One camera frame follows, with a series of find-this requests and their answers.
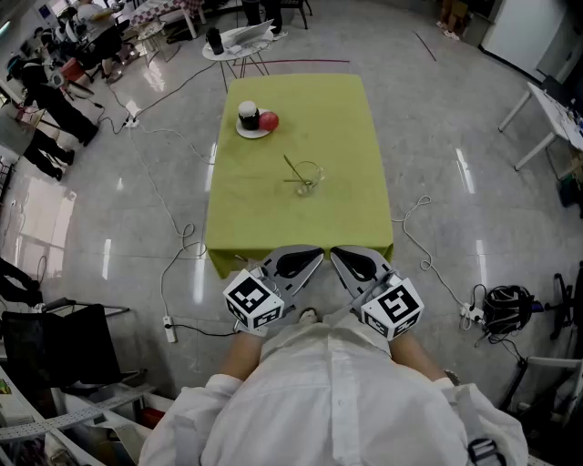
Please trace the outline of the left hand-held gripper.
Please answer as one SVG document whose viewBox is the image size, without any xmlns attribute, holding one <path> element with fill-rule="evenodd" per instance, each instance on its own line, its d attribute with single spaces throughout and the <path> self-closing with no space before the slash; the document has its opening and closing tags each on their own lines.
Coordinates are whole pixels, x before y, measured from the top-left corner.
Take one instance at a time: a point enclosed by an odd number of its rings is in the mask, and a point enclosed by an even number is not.
<svg viewBox="0 0 583 466">
<path fill-rule="evenodd" d="M 265 336 L 268 325 L 283 317 L 284 300 L 266 269 L 295 295 L 322 264 L 324 250 L 311 245 L 276 248 L 263 267 L 242 270 L 223 291 L 227 310 L 236 319 L 235 330 Z"/>
</svg>

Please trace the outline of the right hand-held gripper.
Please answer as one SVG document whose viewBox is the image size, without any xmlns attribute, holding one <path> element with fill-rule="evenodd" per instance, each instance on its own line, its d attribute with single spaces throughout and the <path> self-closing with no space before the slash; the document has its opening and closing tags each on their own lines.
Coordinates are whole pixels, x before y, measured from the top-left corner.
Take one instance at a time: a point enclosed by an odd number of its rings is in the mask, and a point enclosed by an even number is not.
<svg viewBox="0 0 583 466">
<path fill-rule="evenodd" d="M 392 268 L 378 251 L 359 246 L 331 248 L 331 261 L 349 293 L 357 298 Z M 359 320 L 387 340 L 393 340 L 413 327 L 424 312 L 424 303 L 410 279 L 387 274 L 366 291 L 360 302 Z"/>
</svg>

